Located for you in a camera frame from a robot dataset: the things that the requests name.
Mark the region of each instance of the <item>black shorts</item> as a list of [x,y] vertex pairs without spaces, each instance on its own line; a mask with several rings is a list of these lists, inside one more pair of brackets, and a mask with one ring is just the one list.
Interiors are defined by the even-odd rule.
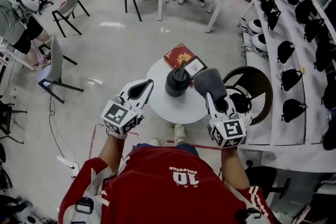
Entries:
[[19,41],[13,46],[23,54],[27,54],[30,50],[31,40],[37,38],[43,31],[42,26],[32,16],[29,18],[27,29],[23,32]]

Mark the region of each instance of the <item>glossy floor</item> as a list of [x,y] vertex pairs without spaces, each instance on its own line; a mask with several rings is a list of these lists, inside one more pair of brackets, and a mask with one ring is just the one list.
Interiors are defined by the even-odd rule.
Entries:
[[[172,0],[164,4],[162,22],[157,20],[156,0],[137,1],[143,22],[139,22],[131,0],[127,14],[124,0],[80,0],[90,17],[77,7],[76,18],[70,18],[81,36],[60,22],[67,38],[63,38],[51,15],[63,1],[54,0],[39,19],[49,33],[56,34],[64,54],[78,62],[77,66],[64,62],[62,79],[84,92],[54,87],[65,104],[55,101],[57,129],[53,121],[51,125],[65,159],[79,166],[89,156],[97,156],[106,139],[100,115],[107,101],[127,82],[144,78],[149,68],[176,45],[186,45],[209,67],[217,68],[222,77],[245,65],[240,53],[243,39],[237,28],[238,18],[248,6],[244,0],[226,0],[210,34],[205,33],[205,28],[211,14],[200,8],[197,0],[188,0],[183,6]],[[10,71],[11,67],[5,72],[1,93]],[[57,209],[77,169],[64,164],[50,131],[50,96],[37,82],[38,71],[15,65],[4,100],[13,101],[16,109],[25,109],[28,114],[13,116],[17,125],[12,126],[12,136],[24,141],[24,145],[9,139],[2,141],[7,153],[4,168],[16,193],[28,198],[39,214],[57,218]],[[145,120],[127,138],[124,155],[132,145],[149,142],[153,137],[159,138],[162,145],[173,140],[170,123],[157,116],[149,105],[144,108],[144,115]],[[191,143],[215,146],[207,135],[207,123],[206,116],[186,126]],[[199,149],[199,153],[218,173],[219,151]]]

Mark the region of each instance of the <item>book cover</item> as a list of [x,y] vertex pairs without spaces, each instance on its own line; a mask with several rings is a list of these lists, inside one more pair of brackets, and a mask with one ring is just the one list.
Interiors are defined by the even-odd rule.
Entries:
[[163,59],[170,64],[172,68],[178,68],[182,62],[189,62],[195,55],[183,44],[177,45],[170,52],[168,52]]

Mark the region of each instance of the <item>sneaker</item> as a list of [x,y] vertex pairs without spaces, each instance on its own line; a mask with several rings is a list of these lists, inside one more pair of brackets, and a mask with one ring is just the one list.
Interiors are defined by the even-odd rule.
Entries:
[[185,3],[186,0],[178,0],[178,4],[179,5],[183,5]]
[[185,135],[185,128],[181,124],[175,125],[175,146],[180,143],[180,142],[185,142],[187,140],[186,135]]
[[160,146],[159,140],[157,140],[156,138],[152,139],[151,142],[150,142],[150,145]]
[[199,6],[200,6],[201,8],[204,8],[204,6],[205,6],[205,1],[204,1],[204,0],[198,0],[198,2],[199,2]]

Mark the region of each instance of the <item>red jersey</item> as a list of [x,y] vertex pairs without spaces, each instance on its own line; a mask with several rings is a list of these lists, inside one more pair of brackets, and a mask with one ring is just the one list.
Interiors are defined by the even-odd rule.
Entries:
[[[75,221],[69,211],[83,197],[93,180],[92,172],[98,175],[106,168],[99,158],[84,163],[61,203],[59,224]],[[274,223],[259,187],[233,190],[205,161],[175,147],[136,149],[120,175],[105,179],[96,189],[94,195],[102,201],[102,224],[240,224],[236,213],[247,208],[268,218],[263,223]]]

